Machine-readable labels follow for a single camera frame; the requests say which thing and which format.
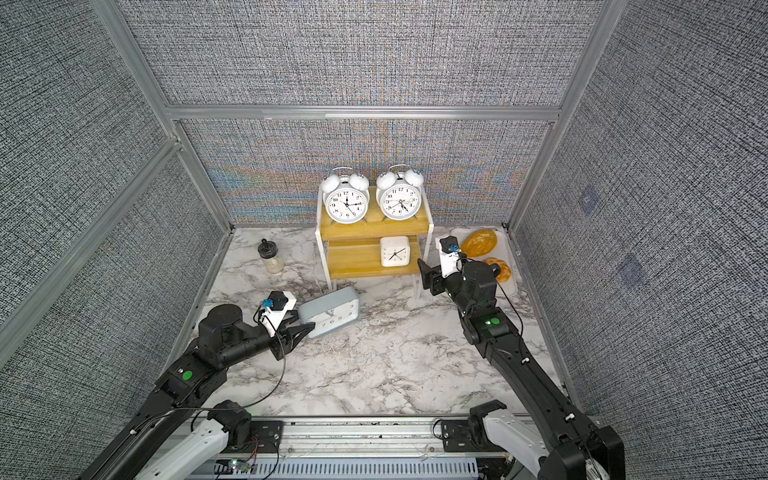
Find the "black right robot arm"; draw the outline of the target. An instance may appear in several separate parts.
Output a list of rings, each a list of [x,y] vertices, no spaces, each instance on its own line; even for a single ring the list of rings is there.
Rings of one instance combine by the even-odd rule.
[[[625,478],[619,435],[597,426],[562,393],[498,307],[498,266],[466,260],[447,270],[423,260],[417,265],[424,289],[454,302],[468,343],[502,375],[534,423],[518,426],[506,406],[487,402],[470,412],[476,438],[504,449],[538,479]]]

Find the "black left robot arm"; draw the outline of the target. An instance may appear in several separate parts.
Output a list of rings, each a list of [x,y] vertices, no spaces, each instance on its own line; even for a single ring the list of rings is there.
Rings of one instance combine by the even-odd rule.
[[[251,417],[232,401],[213,408],[204,403],[227,380],[228,369],[262,352],[285,358],[315,329],[296,325],[296,310],[270,334],[265,325],[244,322],[242,309],[222,304],[199,324],[199,335],[155,382],[138,412],[102,453],[80,474],[82,479],[128,479],[138,474],[165,440],[195,412],[223,428],[225,445],[243,447],[253,439]]]

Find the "grey rectangular digital clock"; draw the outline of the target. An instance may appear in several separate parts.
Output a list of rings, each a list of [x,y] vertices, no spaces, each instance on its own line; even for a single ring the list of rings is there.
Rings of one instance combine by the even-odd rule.
[[[298,314],[302,324],[314,324],[308,337],[316,338],[356,321],[360,298],[353,287],[345,287],[302,304]]]

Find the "white twin-bell alarm clock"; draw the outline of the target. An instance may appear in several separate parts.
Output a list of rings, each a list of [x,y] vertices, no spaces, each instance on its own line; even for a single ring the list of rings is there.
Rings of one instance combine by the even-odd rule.
[[[388,219],[414,218],[422,206],[423,174],[408,164],[390,166],[376,179],[376,202]]]

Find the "white cube digital clock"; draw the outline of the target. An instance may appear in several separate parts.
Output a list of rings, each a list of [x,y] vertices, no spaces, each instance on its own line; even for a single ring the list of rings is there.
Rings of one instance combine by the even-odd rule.
[[[410,264],[411,244],[408,236],[380,239],[380,261],[384,268],[404,267]]]

